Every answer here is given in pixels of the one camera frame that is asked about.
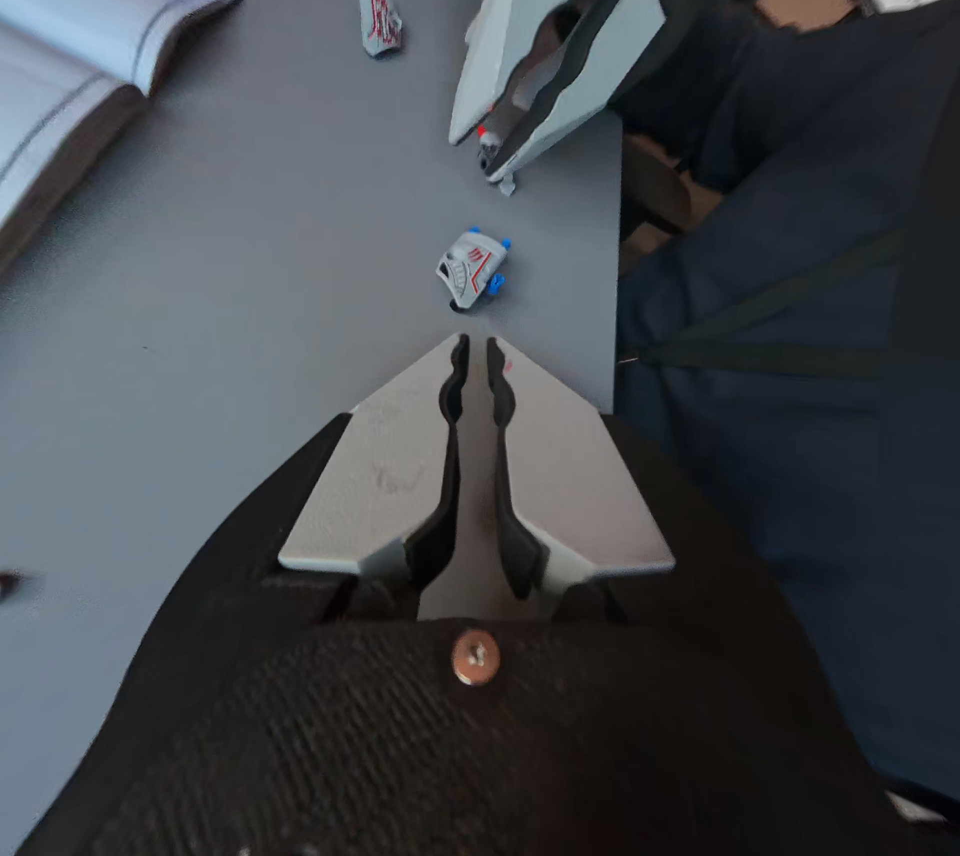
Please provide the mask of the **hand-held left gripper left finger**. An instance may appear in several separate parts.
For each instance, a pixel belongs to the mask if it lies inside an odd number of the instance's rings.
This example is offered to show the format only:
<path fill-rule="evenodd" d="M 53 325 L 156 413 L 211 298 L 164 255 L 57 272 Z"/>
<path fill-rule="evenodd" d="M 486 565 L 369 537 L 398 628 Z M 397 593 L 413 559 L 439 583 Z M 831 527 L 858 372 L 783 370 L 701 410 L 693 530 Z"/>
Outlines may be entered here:
<path fill-rule="evenodd" d="M 451 335 L 350 412 L 278 554 L 285 569 L 415 590 L 443 572 L 455 549 L 470 349 L 467 335 Z"/>

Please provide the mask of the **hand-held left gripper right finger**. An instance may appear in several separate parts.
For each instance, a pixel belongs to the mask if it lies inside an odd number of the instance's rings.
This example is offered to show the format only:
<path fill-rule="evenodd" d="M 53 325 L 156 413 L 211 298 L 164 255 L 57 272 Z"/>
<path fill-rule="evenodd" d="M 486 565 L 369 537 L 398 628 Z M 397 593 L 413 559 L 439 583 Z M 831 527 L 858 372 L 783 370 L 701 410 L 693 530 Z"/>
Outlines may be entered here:
<path fill-rule="evenodd" d="M 668 573 L 676 559 L 600 411 L 497 337 L 486 342 L 496 427 L 498 548 L 515 598 Z"/>

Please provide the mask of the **small grey lego part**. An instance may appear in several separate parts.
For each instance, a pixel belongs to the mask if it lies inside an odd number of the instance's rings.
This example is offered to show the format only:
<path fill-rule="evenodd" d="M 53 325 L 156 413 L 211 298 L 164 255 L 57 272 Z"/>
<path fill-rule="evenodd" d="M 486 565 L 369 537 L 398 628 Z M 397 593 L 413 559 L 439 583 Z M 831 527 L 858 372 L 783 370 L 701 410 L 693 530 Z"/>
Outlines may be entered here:
<path fill-rule="evenodd" d="M 498 178 L 498 180 L 492 180 L 489 177 L 489 172 L 493 168 L 493 163 L 502 144 L 500 137 L 496 132 L 489 130 L 483 124 L 477 126 L 476 134 L 478 137 L 477 158 L 481 171 L 485 178 L 487 178 L 487 182 L 495 183 L 501 194 L 509 198 L 517 189 L 514 174 L 508 172 L 501 178 Z"/>

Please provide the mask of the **grey lego assembly blue pins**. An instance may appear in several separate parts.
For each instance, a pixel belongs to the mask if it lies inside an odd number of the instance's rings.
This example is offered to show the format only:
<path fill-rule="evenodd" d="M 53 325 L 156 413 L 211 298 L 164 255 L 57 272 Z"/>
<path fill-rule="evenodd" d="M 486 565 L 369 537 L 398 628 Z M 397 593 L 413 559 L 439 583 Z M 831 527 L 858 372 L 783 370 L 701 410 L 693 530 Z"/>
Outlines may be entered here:
<path fill-rule="evenodd" d="M 435 273 L 449 293 L 449 307 L 454 312 L 471 311 L 481 298 L 498 294 L 505 282 L 500 268 L 511 241 L 490 237 L 474 226 L 444 251 Z"/>

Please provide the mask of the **grey red striped lego piece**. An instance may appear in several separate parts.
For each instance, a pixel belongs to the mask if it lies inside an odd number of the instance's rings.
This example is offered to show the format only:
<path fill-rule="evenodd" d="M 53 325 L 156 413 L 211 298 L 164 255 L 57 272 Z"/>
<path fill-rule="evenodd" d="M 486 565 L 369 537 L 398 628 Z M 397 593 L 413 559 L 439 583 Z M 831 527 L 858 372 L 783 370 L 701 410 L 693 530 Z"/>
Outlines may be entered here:
<path fill-rule="evenodd" d="M 358 0 L 361 40 L 372 58 L 398 52 L 403 45 L 402 18 L 393 0 Z"/>

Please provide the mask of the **chair seat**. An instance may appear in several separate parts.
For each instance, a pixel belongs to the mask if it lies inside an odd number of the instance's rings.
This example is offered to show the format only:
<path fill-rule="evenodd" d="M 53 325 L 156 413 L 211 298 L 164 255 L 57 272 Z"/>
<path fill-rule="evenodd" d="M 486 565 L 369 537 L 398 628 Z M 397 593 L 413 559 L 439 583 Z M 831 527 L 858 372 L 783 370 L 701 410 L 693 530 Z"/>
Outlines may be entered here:
<path fill-rule="evenodd" d="M 619 242 L 642 254 L 684 236 L 692 226 L 690 191 L 657 148 L 639 135 L 622 141 Z"/>

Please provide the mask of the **person's navy clothing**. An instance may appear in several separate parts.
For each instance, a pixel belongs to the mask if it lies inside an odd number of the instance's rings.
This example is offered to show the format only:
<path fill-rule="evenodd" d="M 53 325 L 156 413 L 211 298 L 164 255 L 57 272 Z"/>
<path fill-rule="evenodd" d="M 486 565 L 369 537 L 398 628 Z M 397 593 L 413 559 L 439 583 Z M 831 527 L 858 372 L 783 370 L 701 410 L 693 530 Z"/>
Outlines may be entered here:
<path fill-rule="evenodd" d="M 882 355 L 846 379 L 631 362 L 615 412 L 750 538 L 886 777 L 958 800 L 958 0 L 819 32 L 707 16 L 617 106 L 723 199 L 619 282 L 621 351 L 874 237 L 858 270 L 726 337 Z"/>

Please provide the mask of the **open instruction booklet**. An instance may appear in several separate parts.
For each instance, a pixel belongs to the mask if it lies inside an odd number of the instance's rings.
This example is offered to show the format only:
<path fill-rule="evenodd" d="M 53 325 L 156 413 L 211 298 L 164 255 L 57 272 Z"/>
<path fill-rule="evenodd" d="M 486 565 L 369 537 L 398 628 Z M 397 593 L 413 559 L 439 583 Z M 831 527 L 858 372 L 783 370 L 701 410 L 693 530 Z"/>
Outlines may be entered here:
<path fill-rule="evenodd" d="M 181 37 L 235 0 L 1 0 L 5 273 L 148 105 Z"/>

